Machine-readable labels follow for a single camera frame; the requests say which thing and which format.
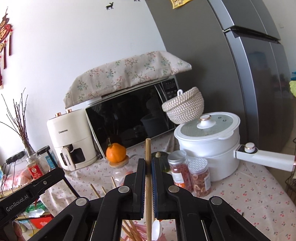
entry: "changhong logo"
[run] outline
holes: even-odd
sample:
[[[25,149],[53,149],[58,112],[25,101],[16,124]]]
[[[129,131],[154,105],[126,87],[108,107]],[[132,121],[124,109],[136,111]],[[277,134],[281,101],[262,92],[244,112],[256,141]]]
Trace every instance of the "changhong logo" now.
[[[61,134],[61,133],[63,133],[63,132],[66,132],[66,131],[68,131],[68,130],[59,131],[59,134]]]
[[[11,211],[12,209],[14,209],[16,206],[18,206],[19,204],[21,204],[23,201],[25,201],[28,198],[29,198],[29,196],[28,195],[25,195],[20,200],[14,202],[11,206],[6,207],[6,211],[8,211],[8,212]]]
[[[70,162],[69,157],[68,157],[67,154],[66,154],[66,158],[67,158],[67,161],[68,161],[68,163],[69,163],[69,166],[71,166],[71,162]]]

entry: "red jar label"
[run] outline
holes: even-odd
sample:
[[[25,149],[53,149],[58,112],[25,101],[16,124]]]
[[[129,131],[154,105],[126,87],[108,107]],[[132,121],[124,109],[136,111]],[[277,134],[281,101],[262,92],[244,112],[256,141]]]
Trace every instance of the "red jar label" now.
[[[32,166],[32,167],[29,167],[28,169],[29,169],[29,171],[32,174],[34,179],[38,179],[39,177],[43,176],[43,173],[42,173],[42,171],[40,170],[40,168],[39,168],[39,166],[37,164]]]

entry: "gray refrigerator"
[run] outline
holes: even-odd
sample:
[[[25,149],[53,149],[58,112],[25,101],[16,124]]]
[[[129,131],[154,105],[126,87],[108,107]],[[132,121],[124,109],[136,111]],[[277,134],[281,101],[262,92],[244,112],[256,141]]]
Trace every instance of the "gray refrigerator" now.
[[[146,0],[166,50],[189,62],[177,75],[184,91],[196,86],[204,112],[241,119],[241,143],[281,151],[293,128],[290,72],[280,36],[262,0]]]

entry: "spice jar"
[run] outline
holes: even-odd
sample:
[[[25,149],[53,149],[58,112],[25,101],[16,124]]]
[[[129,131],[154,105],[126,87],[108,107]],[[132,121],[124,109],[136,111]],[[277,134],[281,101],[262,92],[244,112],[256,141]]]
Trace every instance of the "spice jar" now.
[[[176,186],[192,191],[190,173],[187,167],[187,154],[183,150],[178,150],[168,155],[168,163],[172,172]]]
[[[210,172],[207,166],[207,160],[199,157],[189,158],[188,169],[190,179],[197,197],[204,197],[211,192]]]
[[[57,165],[57,163],[58,163],[57,158],[56,158],[54,152],[50,149],[49,146],[45,146],[45,147],[39,149],[36,153],[37,153],[37,155],[39,157],[40,164],[43,167],[43,169],[45,170],[42,162],[44,162],[44,165],[45,164],[48,165],[49,169],[51,171],[51,170],[55,169],[56,165],[53,163],[53,161],[51,160],[51,158],[47,154],[47,150],[49,151],[49,153],[51,154],[52,158],[55,161],[55,164]]]
[[[26,161],[27,161],[27,168],[30,171],[31,175],[33,176],[33,179],[38,179],[39,177],[42,177],[44,175],[44,170],[40,165],[40,162],[36,153],[29,156],[26,159]]]

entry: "wooden coaster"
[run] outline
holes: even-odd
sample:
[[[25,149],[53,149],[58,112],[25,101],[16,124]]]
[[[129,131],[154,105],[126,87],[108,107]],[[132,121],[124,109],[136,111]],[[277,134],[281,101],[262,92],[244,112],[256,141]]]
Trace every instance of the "wooden coaster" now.
[[[117,163],[109,162],[109,165],[110,165],[110,167],[113,167],[113,168],[120,168],[120,167],[123,167],[124,165],[126,165],[128,162],[129,162],[129,157],[128,157],[128,155],[126,155],[126,157],[123,161],[117,162]]]

